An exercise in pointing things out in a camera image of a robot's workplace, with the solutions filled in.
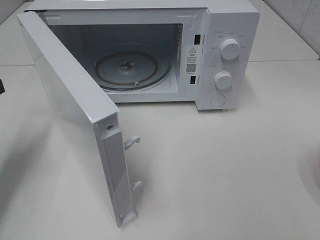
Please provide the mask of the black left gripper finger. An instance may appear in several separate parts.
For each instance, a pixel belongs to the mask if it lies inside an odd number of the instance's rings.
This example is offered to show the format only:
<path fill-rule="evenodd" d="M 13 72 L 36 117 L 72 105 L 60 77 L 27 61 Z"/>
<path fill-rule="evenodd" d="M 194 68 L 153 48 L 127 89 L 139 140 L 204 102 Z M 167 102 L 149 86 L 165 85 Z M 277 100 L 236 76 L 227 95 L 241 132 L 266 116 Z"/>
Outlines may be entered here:
<path fill-rule="evenodd" d="M 5 87 L 3 84 L 3 81 L 0 79 L 0 95 L 3 94 L 5 92 Z"/>

